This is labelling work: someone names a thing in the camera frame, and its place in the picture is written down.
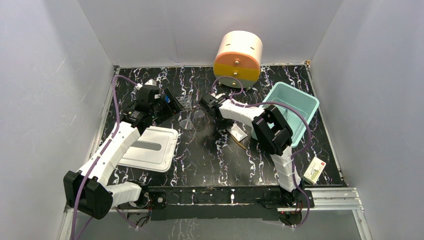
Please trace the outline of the test tube blue cap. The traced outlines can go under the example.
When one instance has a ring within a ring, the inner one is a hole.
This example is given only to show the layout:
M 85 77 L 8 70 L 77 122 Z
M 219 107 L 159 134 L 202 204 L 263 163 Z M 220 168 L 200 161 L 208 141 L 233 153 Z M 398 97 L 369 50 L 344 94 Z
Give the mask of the test tube blue cap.
M 169 98 L 167 95 L 164 97 L 164 99 L 165 99 L 165 101 L 166 101 L 167 103 L 170 103 L 170 102 L 171 102 L 170 98 Z

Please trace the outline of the small white sachet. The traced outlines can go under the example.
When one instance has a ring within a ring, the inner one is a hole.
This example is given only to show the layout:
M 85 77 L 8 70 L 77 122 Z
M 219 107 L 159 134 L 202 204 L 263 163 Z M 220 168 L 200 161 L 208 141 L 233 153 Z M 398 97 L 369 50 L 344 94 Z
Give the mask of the small white sachet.
M 230 135 L 238 142 L 244 140 L 248 135 L 236 123 L 227 128 Z

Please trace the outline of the yellow rubber tubing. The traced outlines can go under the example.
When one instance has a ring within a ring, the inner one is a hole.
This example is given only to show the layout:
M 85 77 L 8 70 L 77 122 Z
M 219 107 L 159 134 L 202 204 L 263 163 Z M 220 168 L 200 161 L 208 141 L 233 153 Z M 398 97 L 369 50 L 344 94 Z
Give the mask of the yellow rubber tubing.
M 238 146 L 240 146 L 242 149 L 244 149 L 244 150 L 246 150 L 247 148 L 240 142 L 240 141 L 238 141 L 236 138 L 232 138 L 233 140 L 234 140 L 234 142 L 238 145 Z

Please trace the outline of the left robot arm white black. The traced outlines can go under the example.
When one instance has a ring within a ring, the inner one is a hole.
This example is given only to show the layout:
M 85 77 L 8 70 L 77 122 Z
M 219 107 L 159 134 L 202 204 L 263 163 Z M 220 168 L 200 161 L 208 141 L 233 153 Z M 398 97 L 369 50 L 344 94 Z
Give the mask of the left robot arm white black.
M 169 88 L 154 85 L 138 87 L 136 100 L 125 108 L 112 133 L 96 153 L 78 171 L 68 171 L 64 178 L 66 203 L 97 220 L 121 204 L 146 203 L 147 186 L 138 180 L 108 185 L 109 178 L 130 146 L 152 125 L 160 125 L 182 111 L 182 104 Z

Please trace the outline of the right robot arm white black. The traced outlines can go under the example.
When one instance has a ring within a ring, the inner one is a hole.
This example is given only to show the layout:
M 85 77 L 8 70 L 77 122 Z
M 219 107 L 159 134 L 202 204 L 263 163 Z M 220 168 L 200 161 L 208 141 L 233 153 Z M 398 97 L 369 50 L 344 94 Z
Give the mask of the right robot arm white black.
M 267 107 L 262 108 L 259 103 L 242 104 L 225 94 L 217 96 L 207 93 L 201 97 L 199 104 L 220 124 L 236 121 L 253 128 L 259 147 L 270 155 L 274 163 L 282 203 L 292 206 L 297 201 L 305 199 L 303 206 L 307 208 L 312 206 L 294 160 L 297 154 L 305 152 L 312 144 L 309 124 L 299 112 L 293 107 L 286 106 L 286 109 L 297 115 L 306 127 L 307 140 L 304 147 L 293 152 L 293 130 L 278 109 L 279 102 L 266 102 Z

